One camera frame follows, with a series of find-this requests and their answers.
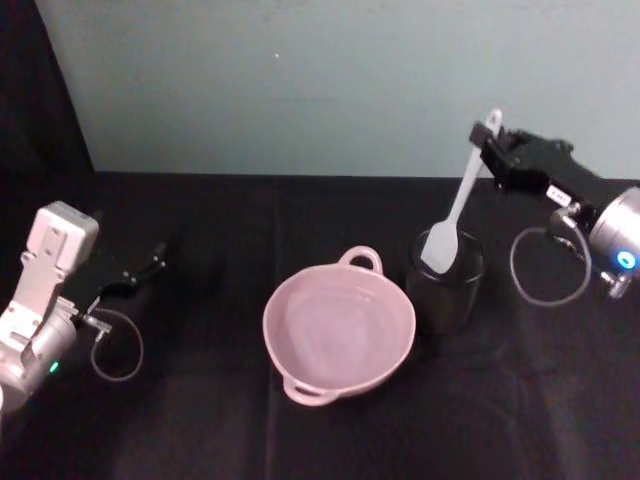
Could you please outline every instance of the blue indicator light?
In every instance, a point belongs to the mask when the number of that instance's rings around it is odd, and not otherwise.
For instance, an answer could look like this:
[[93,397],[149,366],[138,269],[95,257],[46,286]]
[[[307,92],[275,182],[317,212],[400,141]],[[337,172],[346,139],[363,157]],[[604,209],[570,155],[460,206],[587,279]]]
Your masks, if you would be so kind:
[[627,270],[631,270],[636,266],[636,257],[634,257],[629,252],[620,252],[618,253],[618,263],[622,268]]

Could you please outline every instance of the gray cable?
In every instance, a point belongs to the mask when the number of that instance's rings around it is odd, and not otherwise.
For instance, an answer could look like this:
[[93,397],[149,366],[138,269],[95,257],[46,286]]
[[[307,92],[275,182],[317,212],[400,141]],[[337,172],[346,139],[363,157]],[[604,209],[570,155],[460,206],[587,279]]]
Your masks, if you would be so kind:
[[515,256],[516,256],[516,248],[518,247],[518,244],[527,235],[531,235],[534,233],[546,234],[547,230],[542,227],[525,228],[523,231],[521,231],[518,234],[518,236],[513,241],[513,245],[511,245],[511,252],[509,254],[509,268],[511,269],[511,277],[513,278],[513,283],[518,289],[518,293],[520,293],[520,295],[522,295],[522,298],[524,298],[527,302],[533,305],[536,305],[538,307],[559,307],[561,305],[566,305],[567,303],[574,301],[586,291],[587,287],[589,286],[589,280],[591,280],[591,268],[592,268],[591,254],[589,253],[589,246],[587,245],[587,240],[584,238],[584,234],[580,231],[580,228],[576,226],[576,227],[573,227],[572,230],[575,232],[576,236],[578,237],[578,240],[580,240],[580,245],[582,247],[582,251],[584,254],[584,263],[585,263],[584,279],[582,280],[582,283],[580,284],[580,286],[577,288],[575,292],[573,292],[570,295],[567,295],[564,298],[561,298],[560,300],[540,300],[538,298],[532,297],[522,287],[520,280],[518,280],[518,275],[516,274]]
[[116,317],[121,318],[125,322],[127,322],[131,326],[131,328],[133,328],[133,331],[136,334],[136,337],[138,338],[138,344],[140,345],[140,357],[138,358],[138,363],[136,364],[136,367],[131,371],[131,373],[128,373],[127,375],[124,375],[122,377],[114,377],[112,375],[105,373],[98,366],[98,363],[96,362],[96,352],[98,350],[98,345],[100,345],[100,341],[102,340],[102,338],[104,338],[103,336],[99,336],[99,337],[96,337],[96,341],[93,344],[93,348],[91,349],[91,355],[90,355],[91,366],[93,367],[94,371],[96,372],[96,374],[98,374],[99,377],[109,382],[119,383],[119,382],[126,382],[128,380],[131,380],[133,377],[135,377],[138,374],[138,372],[142,368],[142,362],[144,360],[144,341],[142,339],[142,334],[140,333],[140,330],[138,329],[137,325],[133,323],[133,320],[127,317],[124,313],[118,312],[116,310],[109,310],[107,308],[94,308],[93,311],[97,313],[106,313],[108,315],[114,315]]

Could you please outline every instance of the black cup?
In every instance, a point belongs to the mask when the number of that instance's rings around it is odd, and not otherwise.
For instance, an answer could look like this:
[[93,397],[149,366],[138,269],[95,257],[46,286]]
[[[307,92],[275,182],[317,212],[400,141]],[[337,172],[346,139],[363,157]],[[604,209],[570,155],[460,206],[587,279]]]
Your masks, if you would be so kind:
[[469,320],[487,262],[480,242],[458,231],[458,254],[453,265],[442,275],[434,272],[420,259],[429,232],[420,232],[413,242],[405,292],[416,311],[420,333],[450,335]]

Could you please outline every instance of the black tablecloth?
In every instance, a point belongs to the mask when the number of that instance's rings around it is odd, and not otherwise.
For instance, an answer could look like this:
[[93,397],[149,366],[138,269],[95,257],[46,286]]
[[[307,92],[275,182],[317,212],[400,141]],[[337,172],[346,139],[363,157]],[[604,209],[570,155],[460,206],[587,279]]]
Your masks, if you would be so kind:
[[[141,374],[121,385],[96,378],[91,332],[81,331],[59,372],[4,419],[1,478],[639,478],[638,289],[614,303],[593,282],[566,307],[526,304],[511,283],[508,250],[549,211],[489,182],[477,185],[461,219],[491,265],[469,325],[437,341],[418,337],[400,370],[368,394],[309,409],[282,392],[261,328],[277,285],[358,244],[375,248],[386,275],[402,284],[413,236],[445,215],[456,186],[136,174],[1,179],[3,305],[35,211],[50,201],[101,209],[96,251],[118,264],[139,263],[160,240],[179,239],[167,273],[118,304],[145,337]],[[527,255],[523,276],[556,295],[579,276],[566,257],[543,248]],[[91,283],[95,271],[78,275]]]

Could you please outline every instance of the wall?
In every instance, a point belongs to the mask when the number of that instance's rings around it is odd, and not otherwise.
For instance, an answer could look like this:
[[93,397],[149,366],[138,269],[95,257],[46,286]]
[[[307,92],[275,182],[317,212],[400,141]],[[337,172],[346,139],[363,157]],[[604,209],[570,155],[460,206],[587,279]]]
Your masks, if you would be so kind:
[[474,120],[640,177],[635,0],[40,0],[99,170],[459,176]]

